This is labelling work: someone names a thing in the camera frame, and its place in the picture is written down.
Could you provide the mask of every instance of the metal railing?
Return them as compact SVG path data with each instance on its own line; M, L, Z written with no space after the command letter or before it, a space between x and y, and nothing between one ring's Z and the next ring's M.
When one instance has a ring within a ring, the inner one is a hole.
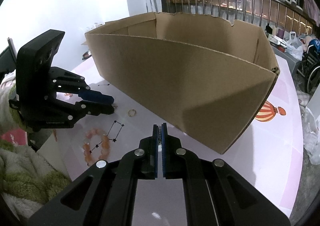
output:
M287 36L291 31L298 35L311 34L315 24L305 13L281 0L166 0L163 11L209 14L230 21L243 20L260 27L269 23L271 27L285 30Z

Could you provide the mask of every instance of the hot air balloon print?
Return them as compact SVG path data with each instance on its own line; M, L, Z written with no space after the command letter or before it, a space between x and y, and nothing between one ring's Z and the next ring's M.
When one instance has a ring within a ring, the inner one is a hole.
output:
M269 101L266 101L256 115L255 119L261 122L267 122L272 120L277 113L282 116L286 115L286 112L283 108L275 108Z

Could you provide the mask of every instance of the silver bolt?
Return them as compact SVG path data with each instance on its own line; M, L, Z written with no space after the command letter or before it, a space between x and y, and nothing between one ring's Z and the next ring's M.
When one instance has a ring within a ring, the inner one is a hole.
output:
M224 166L224 161L222 159L216 159L214 161L214 165L218 167L223 167Z
M107 162L104 161L104 160L99 160L97 163L96 163L96 166L97 168L103 168L107 165Z
M178 154L178 155L184 155L185 153L186 153L186 150L185 149L177 149L176 150L176 153Z
M134 154L136 156L142 156L144 154L144 150L143 149L136 149Z

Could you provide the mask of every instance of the cardboard box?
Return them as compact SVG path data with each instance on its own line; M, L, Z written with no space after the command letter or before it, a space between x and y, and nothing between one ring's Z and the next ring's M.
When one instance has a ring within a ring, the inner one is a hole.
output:
M85 34L100 75L222 154L270 94L279 67L260 27L209 15L146 13Z

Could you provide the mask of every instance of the tabletop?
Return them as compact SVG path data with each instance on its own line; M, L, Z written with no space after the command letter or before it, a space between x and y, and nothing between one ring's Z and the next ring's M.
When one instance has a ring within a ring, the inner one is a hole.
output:
M298 98L288 64L285 59L276 58L280 75L275 87L256 118L225 154L216 153L169 123L167 126L170 135L180 138L182 147L205 160L225 160L289 217L300 181L303 137ZM72 180L88 168L82 146L92 128L105 130L112 139L108 156L112 162L136 149L140 139L151 136L153 124L166 122L104 80L92 57L73 72L85 77L92 90L112 95L117 108L112 115L87 115L74 128L57 130L59 149ZM57 98L70 103L81 100L77 95L70 97L62 93ZM276 108L275 113L268 112L271 106ZM135 115L129 116L132 109ZM230 126L235 119L237 116L230 114ZM98 136L91 139L95 159L101 151L99 141ZM187 225L182 180L165 180L161 172L158 176L154 181L138 181L132 225Z

